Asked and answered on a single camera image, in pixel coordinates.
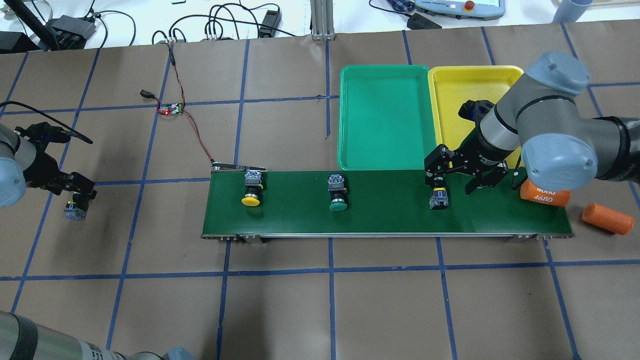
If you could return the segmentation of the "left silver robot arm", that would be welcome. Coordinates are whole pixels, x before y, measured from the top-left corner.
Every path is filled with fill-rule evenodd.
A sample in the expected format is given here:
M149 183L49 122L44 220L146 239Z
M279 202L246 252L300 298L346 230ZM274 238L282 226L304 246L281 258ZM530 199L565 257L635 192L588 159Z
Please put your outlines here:
M82 193L86 185L80 174L64 173L58 162L46 153L50 143L66 144L75 134L43 121L27 129L1 126L0 205L18 203L26 190L39 188L59 195L62 191Z

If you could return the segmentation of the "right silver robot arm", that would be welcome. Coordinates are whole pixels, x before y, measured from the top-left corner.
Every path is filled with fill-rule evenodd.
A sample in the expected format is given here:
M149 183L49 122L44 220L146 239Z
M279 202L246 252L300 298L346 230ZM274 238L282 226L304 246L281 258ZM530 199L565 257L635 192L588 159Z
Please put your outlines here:
M496 103L468 100L458 116L474 128L451 150L438 145L423 160L433 209L448 206L445 177L466 174L464 191L494 187L516 149L530 182L544 191L574 191L591 180L639 182L639 119L583 118L575 98L588 69L562 51L541 54Z

